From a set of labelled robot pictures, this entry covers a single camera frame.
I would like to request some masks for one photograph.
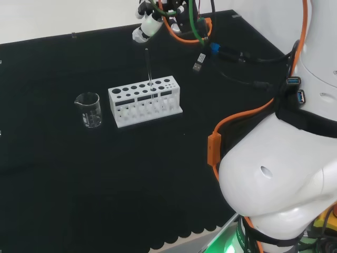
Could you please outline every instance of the test tube rack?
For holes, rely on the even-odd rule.
[[[182,113],[180,87],[173,76],[108,89],[118,128]]]

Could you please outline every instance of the orange clip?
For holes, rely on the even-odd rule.
[[[216,166],[220,160],[221,134],[213,132],[208,138],[207,163]]]

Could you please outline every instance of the black cloth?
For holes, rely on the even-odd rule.
[[[234,11],[217,14],[215,42],[260,58],[282,55]],[[224,117],[271,96],[223,79],[200,47],[162,28],[146,45],[137,25],[0,46],[0,249],[3,253],[148,252],[213,230],[234,212],[207,164],[207,136]],[[183,114],[118,129],[107,89],[173,75]],[[230,77],[277,82],[282,65],[219,63]],[[88,131],[74,103],[101,97]]]

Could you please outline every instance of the usb port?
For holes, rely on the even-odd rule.
[[[289,77],[286,79],[286,83],[287,84],[297,84],[300,85],[301,84],[301,79],[299,77]]]
[[[304,91],[303,90],[298,90],[297,91],[297,99],[299,101],[300,104],[304,104],[305,103],[305,96],[304,96]]]

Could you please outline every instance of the screw hole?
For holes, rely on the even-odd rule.
[[[265,166],[261,166],[261,171],[266,178],[271,179],[273,177],[273,173]]]

